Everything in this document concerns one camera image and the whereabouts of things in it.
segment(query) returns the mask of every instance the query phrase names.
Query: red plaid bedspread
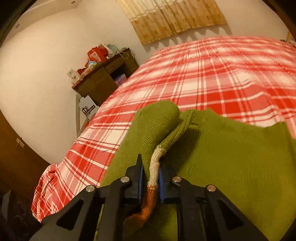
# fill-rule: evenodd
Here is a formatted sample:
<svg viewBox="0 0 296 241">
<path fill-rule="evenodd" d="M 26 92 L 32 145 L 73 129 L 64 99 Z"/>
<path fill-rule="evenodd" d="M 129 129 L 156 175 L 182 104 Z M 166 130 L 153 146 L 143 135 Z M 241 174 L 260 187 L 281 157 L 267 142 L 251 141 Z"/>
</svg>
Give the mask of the red plaid bedspread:
<svg viewBox="0 0 296 241">
<path fill-rule="evenodd" d="M 170 100 L 238 121 L 286 121 L 296 137 L 296 49 L 275 39 L 210 38 L 155 53 L 100 107 L 60 164 L 40 178 L 32 211 L 41 221 L 87 185 L 100 186 L 137 110 Z"/>
</svg>

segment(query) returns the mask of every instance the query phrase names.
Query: ceiling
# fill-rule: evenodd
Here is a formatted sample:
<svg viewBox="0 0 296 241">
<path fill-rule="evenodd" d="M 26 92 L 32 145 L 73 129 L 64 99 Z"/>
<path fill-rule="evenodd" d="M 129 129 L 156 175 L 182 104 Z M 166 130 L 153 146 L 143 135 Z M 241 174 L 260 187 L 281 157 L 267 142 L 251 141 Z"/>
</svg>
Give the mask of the ceiling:
<svg viewBox="0 0 296 241">
<path fill-rule="evenodd" d="M 37 0 L 15 23 L 5 41 L 8 41 L 17 33 L 52 14 L 76 8 L 81 0 Z"/>
</svg>

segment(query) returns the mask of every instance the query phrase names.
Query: beige curtain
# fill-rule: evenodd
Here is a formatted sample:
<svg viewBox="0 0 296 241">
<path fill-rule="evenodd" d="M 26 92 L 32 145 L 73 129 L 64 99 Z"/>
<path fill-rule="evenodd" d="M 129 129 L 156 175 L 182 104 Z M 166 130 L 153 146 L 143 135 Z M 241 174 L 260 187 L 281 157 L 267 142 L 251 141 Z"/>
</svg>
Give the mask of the beige curtain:
<svg viewBox="0 0 296 241">
<path fill-rule="evenodd" d="M 191 28 L 226 24 L 215 0 L 117 0 L 142 45 Z"/>
</svg>

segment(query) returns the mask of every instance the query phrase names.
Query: wooden wardrobe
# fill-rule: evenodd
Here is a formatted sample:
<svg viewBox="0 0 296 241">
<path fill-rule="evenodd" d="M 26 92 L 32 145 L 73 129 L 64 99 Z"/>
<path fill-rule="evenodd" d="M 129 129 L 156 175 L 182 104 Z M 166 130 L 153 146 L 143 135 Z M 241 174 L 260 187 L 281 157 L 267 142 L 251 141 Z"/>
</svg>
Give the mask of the wooden wardrobe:
<svg viewBox="0 0 296 241">
<path fill-rule="evenodd" d="M 0 194 L 14 190 L 31 203 L 39 178 L 48 166 L 17 135 L 0 111 Z"/>
</svg>

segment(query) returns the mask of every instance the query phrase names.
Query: metal screw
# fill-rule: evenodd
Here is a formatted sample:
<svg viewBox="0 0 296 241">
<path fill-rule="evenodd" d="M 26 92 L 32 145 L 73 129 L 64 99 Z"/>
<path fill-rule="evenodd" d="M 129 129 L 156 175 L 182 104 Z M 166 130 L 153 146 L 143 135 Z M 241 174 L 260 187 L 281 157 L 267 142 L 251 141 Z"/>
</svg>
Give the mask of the metal screw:
<svg viewBox="0 0 296 241">
<path fill-rule="evenodd" d="M 182 178 L 181 177 L 178 177 L 178 176 L 175 176 L 175 177 L 172 178 L 172 181 L 174 183 L 179 183 L 180 181 L 182 181 Z"/>
<path fill-rule="evenodd" d="M 95 190 L 95 186 L 93 186 L 93 185 L 89 185 L 86 187 L 87 192 L 93 192 L 94 190 Z"/>
<path fill-rule="evenodd" d="M 123 182 L 123 183 L 127 183 L 129 181 L 129 177 L 122 177 L 120 179 L 120 181 Z"/>
<path fill-rule="evenodd" d="M 216 187 L 214 185 L 209 185 L 209 186 L 207 186 L 207 190 L 210 192 L 214 192 L 214 191 L 216 191 Z"/>
</svg>

